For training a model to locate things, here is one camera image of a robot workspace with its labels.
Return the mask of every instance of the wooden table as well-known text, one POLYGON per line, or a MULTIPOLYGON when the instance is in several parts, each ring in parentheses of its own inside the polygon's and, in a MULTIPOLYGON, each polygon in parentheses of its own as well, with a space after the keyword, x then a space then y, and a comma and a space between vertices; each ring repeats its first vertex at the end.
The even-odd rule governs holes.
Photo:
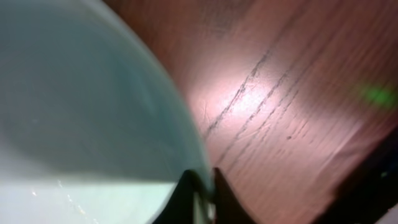
POLYGON ((398 123, 396 0, 107 0, 259 223, 310 223, 398 123))

